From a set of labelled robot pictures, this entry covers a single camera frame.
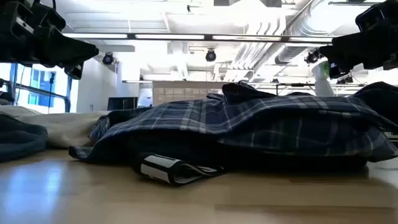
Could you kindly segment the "large window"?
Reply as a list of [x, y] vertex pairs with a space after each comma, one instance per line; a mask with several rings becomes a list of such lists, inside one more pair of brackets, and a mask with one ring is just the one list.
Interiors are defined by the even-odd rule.
[[47, 113], [51, 72], [55, 72], [50, 113], [71, 111], [72, 79], [59, 67], [26, 67], [0, 63], [0, 105], [22, 106]]

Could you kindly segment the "navy garment white lettered waistband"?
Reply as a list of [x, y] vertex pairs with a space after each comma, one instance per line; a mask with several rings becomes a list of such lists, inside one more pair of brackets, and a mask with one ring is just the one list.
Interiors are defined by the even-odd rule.
[[186, 185], [224, 174], [224, 168], [221, 166], [200, 166], [153, 153], [138, 154], [131, 164], [139, 175], [170, 185]]

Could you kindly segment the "black ceiling lamp cluster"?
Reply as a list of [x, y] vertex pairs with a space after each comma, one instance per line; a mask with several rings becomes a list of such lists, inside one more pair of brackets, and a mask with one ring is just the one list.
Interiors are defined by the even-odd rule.
[[316, 49], [314, 51], [308, 52], [308, 55], [304, 58], [304, 61], [307, 64], [312, 64], [318, 62], [321, 58], [323, 58], [323, 55], [318, 49]]

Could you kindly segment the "thin black stand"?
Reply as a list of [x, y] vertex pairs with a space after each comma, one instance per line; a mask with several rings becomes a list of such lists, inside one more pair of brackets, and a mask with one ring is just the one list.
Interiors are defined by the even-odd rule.
[[51, 77], [50, 77], [50, 80], [49, 80], [49, 83], [50, 83], [49, 100], [48, 100], [48, 104], [47, 104], [47, 113], [48, 114], [50, 113], [50, 107], [51, 107], [51, 101], [52, 101], [52, 87], [53, 87], [53, 83], [54, 83], [54, 80], [55, 80], [56, 73], [55, 72], [51, 72], [50, 74], [51, 74]]

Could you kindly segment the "white spray bottle green trigger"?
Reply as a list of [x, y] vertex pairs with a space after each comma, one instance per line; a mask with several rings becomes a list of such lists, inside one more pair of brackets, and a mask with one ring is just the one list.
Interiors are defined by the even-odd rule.
[[315, 94], [317, 96], [334, 96], [330, 82], [330, 65], [328, 61], [322, 61], [312, 68], [315, 77]]

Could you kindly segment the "blue plaid shirt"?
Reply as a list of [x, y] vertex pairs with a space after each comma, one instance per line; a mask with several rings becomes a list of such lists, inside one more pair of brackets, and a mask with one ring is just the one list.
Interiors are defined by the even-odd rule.
[[379, 162], [398, 157], [386, 136], [398, 125], [354, 96], [277, 96], [245, 83], [200, 100], [111, 111], [69, 155], [94, 163], [127, 163], [141, 153], [201, 166], [243, 162], [277, 164], [299, 158], [355, 157]]

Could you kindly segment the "white plastic laundry basket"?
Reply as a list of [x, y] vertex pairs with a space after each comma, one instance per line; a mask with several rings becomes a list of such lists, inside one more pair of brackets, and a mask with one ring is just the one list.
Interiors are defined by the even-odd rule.
[[206, 98], [209, 93], [221, 93], [225, 84], [225, 82], [153, 81], [153, 105]]

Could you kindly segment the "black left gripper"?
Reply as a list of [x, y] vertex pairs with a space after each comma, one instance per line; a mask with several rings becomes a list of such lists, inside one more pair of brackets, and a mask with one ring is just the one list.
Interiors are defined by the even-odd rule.
[[40, 0], [0, 0], [0, 62], [44, 63], [64, 67], [74, 80], [81, 80], [84, 62], [99, 49], [64, 36], [65, 20], [52, 6]]

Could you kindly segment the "dark plain fleece garment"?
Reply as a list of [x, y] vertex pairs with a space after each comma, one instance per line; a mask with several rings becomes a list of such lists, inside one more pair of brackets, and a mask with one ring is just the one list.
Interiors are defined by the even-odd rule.
[[46, 149], [47, 129], [0, 114], [0, 162], [32, 156]]

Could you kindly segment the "cream white garment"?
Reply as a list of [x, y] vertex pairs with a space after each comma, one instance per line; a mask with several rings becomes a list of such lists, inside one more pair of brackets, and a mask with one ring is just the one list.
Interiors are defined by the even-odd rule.
[[45, 127], [49, 136], [48, 144], [53, 148], [90, 145], [90, 131], [101, 116], [108, 114], [107, 111], [43, 114], [22, 106], [6, 105], [0, 106], [0, 113], [24, 123]]

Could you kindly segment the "long ceiling light bar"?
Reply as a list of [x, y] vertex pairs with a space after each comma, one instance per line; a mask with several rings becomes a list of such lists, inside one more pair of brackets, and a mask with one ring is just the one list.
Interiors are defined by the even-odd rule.
[[65, 33], [74, 39], [92, 40], [181, 40], [209, 42], [277, 42], [298, 44], [330, 44], [333, 37], [287, 36], [287, 35], [218, 35], [218, 34], [161, 34], [161, 33]]

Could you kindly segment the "black computer monitor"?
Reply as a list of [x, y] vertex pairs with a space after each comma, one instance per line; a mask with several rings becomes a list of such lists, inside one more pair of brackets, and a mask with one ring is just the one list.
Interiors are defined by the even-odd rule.
[[114, 110], [130, 110], [137, 108], [138, 97], [109, 97], [108, 111]]

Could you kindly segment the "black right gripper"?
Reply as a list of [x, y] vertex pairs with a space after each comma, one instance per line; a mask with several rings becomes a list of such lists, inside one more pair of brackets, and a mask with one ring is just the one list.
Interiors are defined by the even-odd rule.
[[[398, 68], [398, 24], [379, 24], [364, 32], [335, 37], [331, 43], [318, 49], [329, 61], [330, 78], [345, 76], [358, 64], [368, 70]], [[355, 53], [358, 46], [359, 56]]]

